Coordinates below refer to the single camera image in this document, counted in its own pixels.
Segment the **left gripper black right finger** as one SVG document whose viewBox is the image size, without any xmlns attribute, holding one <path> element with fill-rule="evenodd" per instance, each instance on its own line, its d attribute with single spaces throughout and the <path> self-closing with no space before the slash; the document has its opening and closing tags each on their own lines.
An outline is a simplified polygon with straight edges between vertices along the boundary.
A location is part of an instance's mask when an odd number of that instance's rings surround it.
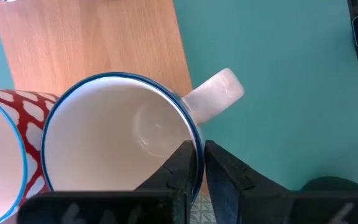
<svg viewBox="0 0 358 224">
<path fill-rule="evenodd" d="M 351 180 L 318 177 L 288 190 L 214 141 L 204 154 L 217 224 L 358 224 L 358 184 Z"/>
</svg>

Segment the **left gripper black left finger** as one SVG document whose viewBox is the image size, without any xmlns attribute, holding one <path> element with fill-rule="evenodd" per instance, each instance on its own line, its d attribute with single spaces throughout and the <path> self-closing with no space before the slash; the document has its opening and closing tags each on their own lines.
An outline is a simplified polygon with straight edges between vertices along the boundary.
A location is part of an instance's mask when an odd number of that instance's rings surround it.
<svg viewBox="0 0 358 224">
<path fill-rule="evenodd" d="M 196 175 L 191 141 L 131 191 L 49 192 L 19 209 L 17 224 L 189 224 Z"/>
</svg>

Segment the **green table mat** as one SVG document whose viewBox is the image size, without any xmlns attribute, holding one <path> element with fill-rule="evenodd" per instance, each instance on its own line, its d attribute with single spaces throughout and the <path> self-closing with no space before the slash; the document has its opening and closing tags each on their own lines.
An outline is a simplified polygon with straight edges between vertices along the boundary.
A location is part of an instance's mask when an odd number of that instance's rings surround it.
<svg viewBox="0 0 358 224">
<path fill-rule="evenodd" d="M 193 88 L 230 68 L 245 95 L 203 126 L 292 190 L 358 183 L 358 61 L 347 0 L 173 0 Z M 0 34 L 0 88 L 15 88 Z"/>
</svg>

